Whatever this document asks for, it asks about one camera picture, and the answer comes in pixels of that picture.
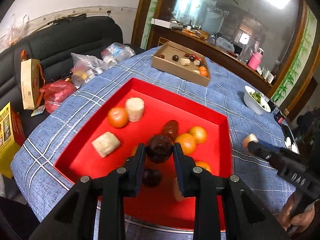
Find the paper bag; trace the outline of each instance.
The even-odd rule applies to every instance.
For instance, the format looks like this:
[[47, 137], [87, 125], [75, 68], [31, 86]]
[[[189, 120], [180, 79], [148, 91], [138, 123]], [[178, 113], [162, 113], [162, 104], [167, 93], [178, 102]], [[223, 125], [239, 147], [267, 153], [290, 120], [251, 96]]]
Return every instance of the paper bag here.
[[25, 141], [19, 115], [10, 102], [0, 111], [0, 173], [9, 179], [13, 174], [10, 164]]
[[28, 59], [21, 62], [21, 92], [23, 109], [34, 110], [39, 106], [39, 72], [41, 71], [38, 59]]

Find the blue plaid tablecloth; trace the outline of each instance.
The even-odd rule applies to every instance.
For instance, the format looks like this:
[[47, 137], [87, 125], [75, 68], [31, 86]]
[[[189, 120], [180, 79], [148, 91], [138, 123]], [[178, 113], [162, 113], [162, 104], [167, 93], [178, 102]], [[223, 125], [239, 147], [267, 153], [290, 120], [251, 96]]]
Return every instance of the blue plaid tablecloth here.
[[[293, 186], [276, 175], [270, 165], [248, 154], [242, 140], [250, 133], [259, 140], [284, 146], [283, 133], [273, 114], [257, 115], [243, 102], [243, 79], [216, 63], [209, 63], [211, 82], [207, 87], [193, 84], [151, 68], [151, 49], [113, 66], [74, 94], [41, 123], [15, 155], [14, 178], [37, 218], [42, 221], [72, 184], [53, 167], [55, 161], [85, 122], [124, 83], [135, 77], [203, 104], [228, 117], [232, 139], [234, 173], [237, 174], [275, 214], [280, 212]], [[94, 239], [97, 239], [97, 207]], [[126, 216], [127, 239], [192, 239], [190, 231], [150, 225]]]

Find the pink thermos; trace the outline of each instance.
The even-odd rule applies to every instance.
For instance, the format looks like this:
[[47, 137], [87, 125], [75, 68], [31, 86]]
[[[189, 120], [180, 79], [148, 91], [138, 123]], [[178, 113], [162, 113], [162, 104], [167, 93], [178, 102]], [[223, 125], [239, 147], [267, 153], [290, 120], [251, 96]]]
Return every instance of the pink thermos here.
[[255, 51], [255, 53], [252, 54], [252, 57], [249, 60], [248, 66], [253, 70], [256, 70], [261, 63], [262, 56], [263, 56], [263, 49], [258, 48]]

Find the green vegetable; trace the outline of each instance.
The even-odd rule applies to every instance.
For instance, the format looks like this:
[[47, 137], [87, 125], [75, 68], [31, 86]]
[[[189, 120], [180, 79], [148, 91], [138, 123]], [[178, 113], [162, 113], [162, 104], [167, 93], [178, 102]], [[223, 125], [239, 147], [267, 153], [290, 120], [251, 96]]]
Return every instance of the green vegetable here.
[[249, 94], [258, 102], [259, 105], [261, 105], [261, 94], [257, 92], [249, 92]]

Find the brown sausage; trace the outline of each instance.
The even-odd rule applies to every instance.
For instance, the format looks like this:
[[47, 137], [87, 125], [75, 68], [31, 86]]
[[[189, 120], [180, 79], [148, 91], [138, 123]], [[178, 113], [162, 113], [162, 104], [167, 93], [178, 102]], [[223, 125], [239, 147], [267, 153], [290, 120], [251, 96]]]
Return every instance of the brown sausage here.
[[174, 143], [179, 133], [179, 123], [176, 120], [170, 120], [164, 125], [162, 133], [167, 135]]

